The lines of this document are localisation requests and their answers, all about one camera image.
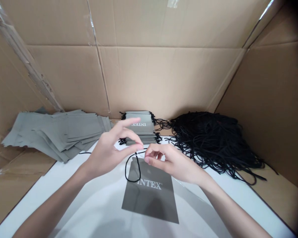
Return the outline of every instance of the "forearm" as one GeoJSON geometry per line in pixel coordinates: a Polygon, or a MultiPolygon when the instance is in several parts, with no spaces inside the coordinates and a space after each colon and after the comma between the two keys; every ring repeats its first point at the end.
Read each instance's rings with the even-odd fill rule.
{"type": "Polygon", "coordinates": [[[233,237],[271,237],[211,177],[199,186],[233,237]]]}
{"type": "Polygon", "coordinates": [[[13,237],[47,237],[53,231],[85,183],[86,178],[77,171],[25,220],[13,237]]]}

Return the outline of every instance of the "white table surface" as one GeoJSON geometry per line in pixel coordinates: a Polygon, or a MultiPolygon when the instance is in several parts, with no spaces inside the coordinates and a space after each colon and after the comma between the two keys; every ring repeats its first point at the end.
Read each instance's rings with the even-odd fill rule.
{"type": "MultiPolygon", "coordinates": [[[[125,148],[125,145],[118,143],[115,146],[119,150],[125,148]]],[[[67,164],[56,162],[2,222],[0,238],[12,237],[25,219],[62,186],[88,157],[89,154],[81,154],[67,164]]],[[[209,200],[196,185],[181,182],[183,187],[173,180],[178,214],[183,214],[179,216],[181,228],[178,224],[163,223],[155,218],[122,210],[126,159],[112,172],[84,186],[50,237],[229,237],[209,200]]],[[[227,174],[220,175],[210,168],[206,172],[272,237],[295,237],[247,184],[227,174]]]]}

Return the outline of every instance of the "pile of gray fabric pieces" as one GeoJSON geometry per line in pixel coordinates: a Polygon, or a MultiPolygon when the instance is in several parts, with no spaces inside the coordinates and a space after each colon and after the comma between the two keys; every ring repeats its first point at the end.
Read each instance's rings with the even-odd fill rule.
{"type": "Polygon", "coordinates": [[[88,151],[112,127],[108,117],[82,110],[54,115],[20,112],[2,144],[36,148],[66,163],[82,150],[88,151]]]}
{"type": "MultiPolygon", "coordinates": [[[[156,135],[154,133],[154,125],[149,111],[127,111],[126,119],[132,117],[140,117],[139,123],[134,123],[128,128],[134,131],[144,144],[156,143],[156,135]]],[[[135,141],[126,138],[126,145],[135,144],[135,141]]]]}

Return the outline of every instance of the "right hand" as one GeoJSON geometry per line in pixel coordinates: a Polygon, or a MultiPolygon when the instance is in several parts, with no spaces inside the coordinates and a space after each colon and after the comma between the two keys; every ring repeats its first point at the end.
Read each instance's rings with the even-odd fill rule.
{"type": "Polygon", "coordinates": [[[150,144],[145,153],[145,162],[183,182],[200,185],[201,181],[211,178],[193,160],[171,144],[150,144]],[[165,161],[161,160],[163,155],[166,157],[165,161]]]}

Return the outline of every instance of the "pile of black cords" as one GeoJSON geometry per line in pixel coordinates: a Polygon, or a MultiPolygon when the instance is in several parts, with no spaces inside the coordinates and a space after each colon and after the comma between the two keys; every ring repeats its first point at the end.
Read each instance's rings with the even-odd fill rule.
{"type": "Polygon", "coordinates": [[[160,124],[161,129],[172,128],[174,136],[166,140],[200,167],[210,167],[219,174],[227,173],[249,185],[255,185],[257,179],[266,181],[266,178],[251,171],[263,169],[265,162],[243,139],[242,126],[235,118],[218,113],[189,112],[168,122],[157,121],[157,124],[160,124]],[[240,178],[236,171],[252,175],[254,182],[249,183],[240,178]]]}

